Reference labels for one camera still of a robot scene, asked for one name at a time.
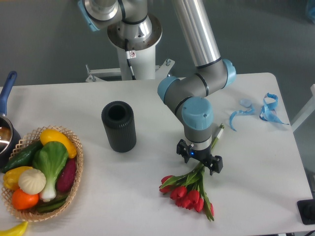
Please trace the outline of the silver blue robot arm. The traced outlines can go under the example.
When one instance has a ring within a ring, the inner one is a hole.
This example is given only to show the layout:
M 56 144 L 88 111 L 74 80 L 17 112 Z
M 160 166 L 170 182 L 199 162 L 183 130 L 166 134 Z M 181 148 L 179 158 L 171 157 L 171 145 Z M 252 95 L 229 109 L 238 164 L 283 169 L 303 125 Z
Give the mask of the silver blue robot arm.
M 162 36 L 159 20 L 148 12 L 145 0 L 81 0 L 81 13 L 92 31 L 107 29 L 116 47 L 123 80 L 149 80 L 158 76 L 156 45 Z M 223 162 L 211 154 L 213 111 L 207 96 L 236 79 L 232 62 L 222 59 L 212 28 L 200 0 L 173 1 L 196 72 L 186 78 L 166 76 L 158 95 L 184 127 L 185 138 L 177 153 L 185 161 L 200 161 L 211 173 L 219 173 Z

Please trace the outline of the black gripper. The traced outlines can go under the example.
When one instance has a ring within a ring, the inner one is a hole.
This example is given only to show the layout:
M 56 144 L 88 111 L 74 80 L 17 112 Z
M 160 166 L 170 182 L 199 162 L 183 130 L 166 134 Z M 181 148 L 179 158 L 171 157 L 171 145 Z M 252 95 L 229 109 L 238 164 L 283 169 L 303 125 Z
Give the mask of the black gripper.
M 176 152 L 184 158 L 186 164 L 191 158 L 199 161 L 203 166 L 209 169 L 211 176 L 213 173 L 221 172 L 223 168 L 222 157 L 212 155 L 212 144 L 208 141 L 188 145 L 185 140 L 181 139 L 177 144 Z

